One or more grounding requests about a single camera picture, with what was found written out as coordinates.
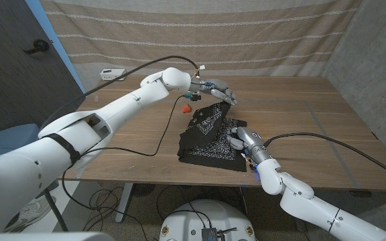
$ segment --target black strap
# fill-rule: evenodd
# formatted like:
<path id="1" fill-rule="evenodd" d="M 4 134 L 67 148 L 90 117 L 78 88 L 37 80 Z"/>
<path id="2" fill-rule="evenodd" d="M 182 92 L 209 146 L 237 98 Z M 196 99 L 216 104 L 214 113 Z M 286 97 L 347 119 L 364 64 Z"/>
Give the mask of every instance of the black strap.
<path id="1" fill-rule="evenodd" d="M 51 139 L 55 140 L 59 145 L 61 145 L 67 152 L 70 154 L 71 162 L 72 164 L 76 163 L 78 160 L 80 160 L 81 156 L 78 151 L 74 149 L 74 147 L 69 143 L 67 140 L 64 139 L 64 137 L 61 137 L 58 134 L 52 133 L 44 137 L 50 137 Z"/>

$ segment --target dark door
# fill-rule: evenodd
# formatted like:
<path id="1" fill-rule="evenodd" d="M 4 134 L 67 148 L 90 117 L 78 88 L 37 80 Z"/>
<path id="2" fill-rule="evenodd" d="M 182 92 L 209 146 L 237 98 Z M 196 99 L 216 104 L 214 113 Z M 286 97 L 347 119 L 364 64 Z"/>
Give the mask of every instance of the dark door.
<path id="1" fill-rule="evenodd" d="M 33 42 L 46 52 L 26 54 Z M 17 125 L 40 126 L 56 109 L 82 94 L 25 1 L 0 1 L 0 131 Z M 75 111 L 79 104 L 60 115 Z"/>

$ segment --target door handle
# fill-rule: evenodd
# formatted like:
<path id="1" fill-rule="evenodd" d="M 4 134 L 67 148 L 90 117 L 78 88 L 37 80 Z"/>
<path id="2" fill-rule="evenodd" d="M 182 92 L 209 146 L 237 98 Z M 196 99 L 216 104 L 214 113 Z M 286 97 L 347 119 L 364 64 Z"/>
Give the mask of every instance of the door handle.
<path id="1" fill-rule="evenodd" d="M 35 39 L 34 40 L 34 47 L 32 50 L 24 50 L 26 54 L 34 54 L 36 52 L 45 52 L 50 48 L 50 45 L 48 42 L 42 40 L 42 39 Z"/>

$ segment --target black cloth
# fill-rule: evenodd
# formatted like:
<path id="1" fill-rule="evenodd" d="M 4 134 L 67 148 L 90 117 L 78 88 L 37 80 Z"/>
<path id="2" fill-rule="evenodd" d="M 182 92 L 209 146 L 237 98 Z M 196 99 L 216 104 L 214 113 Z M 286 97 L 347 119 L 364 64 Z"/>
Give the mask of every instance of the black cloth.
<path id="1" fill-rule="evenodd" d="M 230 146 L 225 134 L 233 127 L 245 127 L 242 120 L 225 118 L 230 105 L 225 102 L 197 110 L 180 140 L 179 160 L 184 163 L 247 171 L 241 151 Z"/>
<path id="2" fill-rule="evenodd" d="M 204 147 L 211 142 L 230 108 L 230 104 L 220 102 L 195 111 L 186 132 L 180 135 L 180 150 Z"/>

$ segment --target white sneaker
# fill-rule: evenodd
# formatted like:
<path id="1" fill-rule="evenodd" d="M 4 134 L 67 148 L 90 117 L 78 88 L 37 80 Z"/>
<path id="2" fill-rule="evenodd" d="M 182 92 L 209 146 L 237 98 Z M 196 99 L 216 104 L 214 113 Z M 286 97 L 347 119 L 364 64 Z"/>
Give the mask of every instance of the white sneaker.
<path id="1" fill-rule="evenodd" d="M 38 201 L 35 199 L 20 210 L 17 221 L 6 227 L 4 232 L 22 232 L 29 225 L 40 221 L 51 209 L 44 196 Z"/>

